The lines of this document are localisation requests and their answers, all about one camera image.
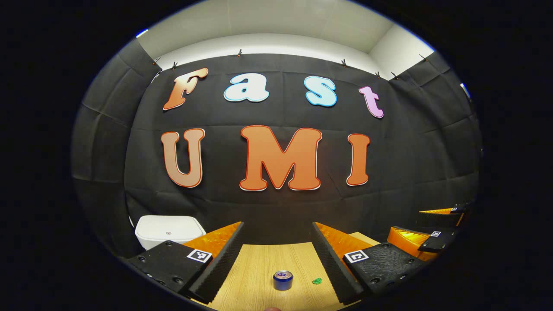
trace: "white wall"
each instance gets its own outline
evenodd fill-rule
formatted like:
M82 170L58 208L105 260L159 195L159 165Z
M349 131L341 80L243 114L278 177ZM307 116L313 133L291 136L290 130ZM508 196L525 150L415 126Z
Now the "white wall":
M382 69L369 54L348 46L302 35L257 33L241 34L201 41L161 56L158 65L163 69L192 61L218 56L242 54L288 54L308 56L341 64L346 59L348 66L374 74Z
M409 69L427 57L434 49L401 26L395 24L373 47L369 56L381 68L380 76L386 80Z

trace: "white ceiling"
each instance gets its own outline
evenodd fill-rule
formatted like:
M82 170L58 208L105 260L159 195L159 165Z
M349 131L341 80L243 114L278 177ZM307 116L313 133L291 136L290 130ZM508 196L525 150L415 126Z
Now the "white ceiling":
M250 33L303 35L369 53L393 24L348 0L205 0L150 27L139 41L152 58Z

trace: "pink letter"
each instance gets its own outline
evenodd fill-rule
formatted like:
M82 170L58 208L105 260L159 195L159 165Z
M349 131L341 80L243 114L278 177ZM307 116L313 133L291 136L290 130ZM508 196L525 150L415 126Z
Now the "pink letter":
M382 118L384 116L384 112L377 107L377 102L374 100L378 100L378 95L373 93L370 87L364 86L359 89L359 93L363 94L365 96L365 102L367 103L367 108L369 108L369 112L371 115L375 116L376 118Z

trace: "wooden table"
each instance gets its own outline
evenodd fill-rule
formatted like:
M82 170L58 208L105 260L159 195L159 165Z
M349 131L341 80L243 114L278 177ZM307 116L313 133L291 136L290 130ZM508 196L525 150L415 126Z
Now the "wooden table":
M350 235L371 244L379 244L359 232ZM281 292L273 288L273 274L279 270L288 270L294 275L292 288L288 291ZM316 278L321 278L322 283L313 284ZM213 302L203 305L219 311L263 311L268 307L277 307L282 311L336 311L346 307L338 302L310 242L287 245L244 244Z

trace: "orange letter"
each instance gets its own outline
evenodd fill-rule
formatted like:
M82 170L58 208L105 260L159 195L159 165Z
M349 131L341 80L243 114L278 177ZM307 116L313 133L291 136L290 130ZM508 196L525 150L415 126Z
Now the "orange letter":
M367 146L371 142L367 135L351 134L347 137L351 144L351 173L347 178L348 186L360 186L369 181L367 170Z
M198 83L198 78L196 77L205 76L207 76L207 68L198 69L188 74L178 76L175 79L175 86L169 96L169 100L163 106L163 110L173 109L184 104L184 91L186 91L187 94L192 93L194 87L196 87L196 83Z
M241 134L248 141L248 163L246 178L240 188L261 191L267 182L261 178L262 165L277 189L282 188L286 177L294 166L294 177L288 182L292 190L315 190L321 185L317 178L317 146L322 133L314 128L296 131L282 151L273 131L267 126L252 125L242 129Z
M176 143L179 140L177 132L167 132L161 135L163 144L163 156L167 174L175 184L187 188L194 188L202 181L202 155L200 141L204 138L205 131L201 128L192 128L184 132L184 139L188 142L188 157L190 158L190 172L185 174L180 171L176 162Z

